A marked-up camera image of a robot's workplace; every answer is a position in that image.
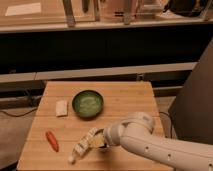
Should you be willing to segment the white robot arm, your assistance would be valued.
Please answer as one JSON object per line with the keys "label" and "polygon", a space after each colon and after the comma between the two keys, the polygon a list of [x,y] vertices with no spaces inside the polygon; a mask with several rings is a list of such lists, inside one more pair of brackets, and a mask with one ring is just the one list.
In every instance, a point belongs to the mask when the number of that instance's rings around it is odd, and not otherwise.
{"label": "white robot arm", "polygon": [[183,171],[213,171],[213,145],[156,136],[154,125],[152,116],[136,112],[105,127],[104,140]]}

